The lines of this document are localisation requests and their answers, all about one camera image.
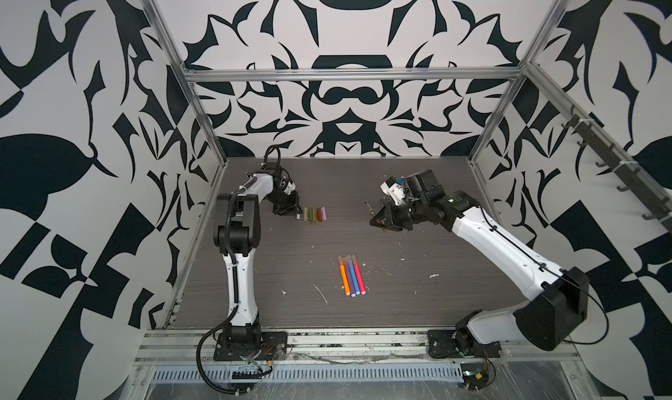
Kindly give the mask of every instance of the metal rail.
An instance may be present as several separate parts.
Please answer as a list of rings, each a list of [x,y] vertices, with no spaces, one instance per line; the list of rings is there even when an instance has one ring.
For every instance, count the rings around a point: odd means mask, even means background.
[[[385,79],[509,79],[519,68],[361,68],[185,70],[189,82],[345,81]]]

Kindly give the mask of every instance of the mounting plate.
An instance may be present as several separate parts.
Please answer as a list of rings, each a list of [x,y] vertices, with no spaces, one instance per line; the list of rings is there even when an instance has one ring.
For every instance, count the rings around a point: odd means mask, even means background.
[[[214,361],[231,361],[240,360],[240,356],[231,351],[223,340],[224,332],[217,337],[217,345],[214,349]],[[287,332],[286,331],[262,331],[261,343],[266,343],[273,348],[268,359],[273,360],[275,355],[279,352],[284,353],[287,346]]]

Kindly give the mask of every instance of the table surface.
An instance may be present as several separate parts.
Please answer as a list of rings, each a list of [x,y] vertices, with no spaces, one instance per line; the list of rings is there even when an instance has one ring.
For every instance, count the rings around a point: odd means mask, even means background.
[[[245,172],[260,162],[230,159],[222,192],[241,185]],[[261,203],[261,243],[253,269],[262,326],[454,325],[476,309],[524,300],[494,264],[439,225],[423,223],[410,232],[383,232],[368,225],[371,215],[364,201],[379,210],[380,184],[390,176],[432,169],[446,192],[463,190],[482,200],[466,159],[292,158],[281,164],[296,183],[301,206],[325,206],[327,220],[275,216],[270,202]],[[226,317],[226,269],[212,227],[210,218],[174,328],[212,328]],[[347,254],[357,256],[366,295],[351,298],[341,288],[338,255]]]

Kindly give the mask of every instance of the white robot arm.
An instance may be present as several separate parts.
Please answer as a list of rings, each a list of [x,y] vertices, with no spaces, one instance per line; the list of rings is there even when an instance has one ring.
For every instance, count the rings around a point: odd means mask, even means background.
[[[373,217],[371,226],[410,231],[413,224],[425,221],[441,225],[483,253],[528,300],[469,314],[456,326],[452,341],[443,341],[441,349],[430,345],[430,354],[433,350],[441,350],[437,353],[441,357],[446,350],[478,354],[489,344],[517,340],[553,350],[585,320],[589,280],[581,270],[563,270],[545,259],[502,228],[464,192],[446,194],[432,171],[391,177],[381,188],[392,201]]]
[[[267,162],[273,149],[278,151],[278,161]],[[259,204],[265,199],[273,202],[276,215],[300,212],[296,185],[280,166],[277,147],[267,150],[261,169],[248,173],[248,181],[243,186],[233,193],[219,194],[215,203],[214,243],[222,253],[229,279],[229,316],[222,325],[219,342],[222,348],[218,348],[215,355],[222,360],[237,356],[249,358],[261,345],[253,261],[261,239]]]

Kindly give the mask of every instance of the red marker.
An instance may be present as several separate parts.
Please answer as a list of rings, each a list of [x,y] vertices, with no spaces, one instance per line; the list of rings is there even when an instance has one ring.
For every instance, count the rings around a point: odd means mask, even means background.
[[[366,287],[364,287],[364,282],[362,281],[362,274],[359,273],[359,264],[357,264],[357,257],[352,255],[352,264],[355,266],[355,274],[357,275],[357,283],[359,284],[359,291],[362,295],[366,294]]]

